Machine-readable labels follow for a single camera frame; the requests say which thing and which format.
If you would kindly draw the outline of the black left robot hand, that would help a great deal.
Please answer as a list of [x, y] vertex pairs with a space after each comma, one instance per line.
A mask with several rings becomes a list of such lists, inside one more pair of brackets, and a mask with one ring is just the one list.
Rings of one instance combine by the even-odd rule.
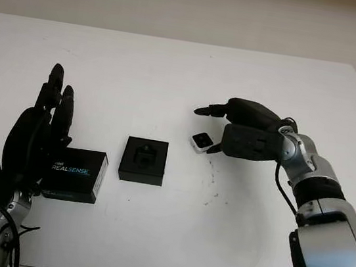
[[3, 148], [3, 173], [13, 186], [34, 196], [55, 157], [71, 143], [74, 89], [63, 87], [64, 69], [55, 64], [33, 107], [18, 117]]

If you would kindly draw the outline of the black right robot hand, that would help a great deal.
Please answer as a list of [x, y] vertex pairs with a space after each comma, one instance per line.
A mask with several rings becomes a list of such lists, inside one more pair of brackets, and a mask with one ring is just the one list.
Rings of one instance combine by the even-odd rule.
[[226, 118], [221, 142], [207, 149], [207, 154], [222, 152], [226, 156], [254, 161], [277, 161], [282, 139], [277, 132], [279, 116], [267, 107], [240, 98], [226, 104], [213, 104], [194, 110], [196, 115]]

